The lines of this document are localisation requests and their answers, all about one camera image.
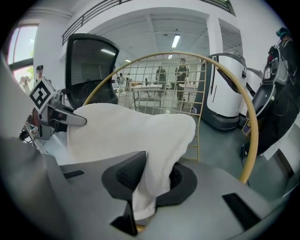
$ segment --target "grid panel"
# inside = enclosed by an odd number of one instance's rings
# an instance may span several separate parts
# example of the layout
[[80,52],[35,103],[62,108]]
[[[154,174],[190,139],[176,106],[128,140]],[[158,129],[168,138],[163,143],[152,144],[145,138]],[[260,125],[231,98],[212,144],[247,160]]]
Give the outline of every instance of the grid panel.
[[198,132],[205,91],[205,61],[178,53],[171,57],[156,55],[122,68],[117,76],[114,91],[119,105],[150,115],[187,114],[193,117],[196,132],[184,156],[199,161]]

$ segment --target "white cloth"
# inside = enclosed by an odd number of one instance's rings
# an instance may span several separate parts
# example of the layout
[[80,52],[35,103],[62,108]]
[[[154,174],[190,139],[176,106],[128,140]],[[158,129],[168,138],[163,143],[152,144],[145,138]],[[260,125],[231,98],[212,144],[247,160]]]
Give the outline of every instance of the white cloth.
[[170,190],[173,165],[195,135],[195,121],[185,114],[148,115],[113,104],[90,104],[74,111],[87,119],[68,126],[67,147],[75,163],[146,151],[147,163],[133,193],[135,220],[155,213],[156,197]]

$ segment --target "black office chair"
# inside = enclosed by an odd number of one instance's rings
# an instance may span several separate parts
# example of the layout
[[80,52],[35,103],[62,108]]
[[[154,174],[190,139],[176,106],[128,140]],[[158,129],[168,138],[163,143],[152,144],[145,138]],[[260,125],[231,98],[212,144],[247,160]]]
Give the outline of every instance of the black office chair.
[[[81,107],[94,88],[113,72],[119,51],[116,44],[97,35],[77,33],[69,37],[65,92],[74,110]],[[97,91],[89,103],[118,103],[111,80]]]

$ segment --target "ceiling light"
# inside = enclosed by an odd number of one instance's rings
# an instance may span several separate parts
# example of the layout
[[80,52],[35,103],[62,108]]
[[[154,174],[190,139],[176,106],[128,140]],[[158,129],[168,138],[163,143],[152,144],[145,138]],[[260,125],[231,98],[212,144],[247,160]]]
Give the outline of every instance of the ceiling light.
[[101,51],[104,52],[104,53],[108,53],[108,54],[110,54],[112,56],[116,55],[114,52],[111,52],[111,51],[106,50],[106,49],[101,49]]
[[178,41],[179,41],[179,38],[180,38],[180,35],[179,35],[179,34],[175,34],[175,37],[174,37],[174,41],[173,41],[172,47],[176,47],[176,46],[177,46]]

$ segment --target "table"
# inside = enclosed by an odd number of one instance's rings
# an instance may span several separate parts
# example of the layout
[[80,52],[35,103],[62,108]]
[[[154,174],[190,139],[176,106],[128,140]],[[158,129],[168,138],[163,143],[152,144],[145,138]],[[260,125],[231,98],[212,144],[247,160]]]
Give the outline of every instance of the table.
[[179,84],[180,87],[184,89],[184,94],[187,94],[187,101],[189,102],[189,96],[194,94],[192,102],[194,102],[194,98],[196,96],[196,91],[198,90],[198,85],[189,85],[189,84]]
[[148,101],[148,102],[153,102],[153,101],[156,101],[156,98],[152,98],[152,97],[147,97],[146,99],[140,97],[139,95],[139,91],[137,92],[137,98],[135,98],[135,90],[140,90],[141,92],[144,91],[144,92],[149,92],[149,91],[155,91],[157,89],[162,89],[163,85],[162,84],[147,84],[147,86],[144,84],[144,85],[136,85],[134,87],[131,87],[131,90],[133,92],[133,102],[134,102],[134,105],[135,105],[135,110],[137,111],[137,108],[136,108],[136,100],[139,100],[139,101]]

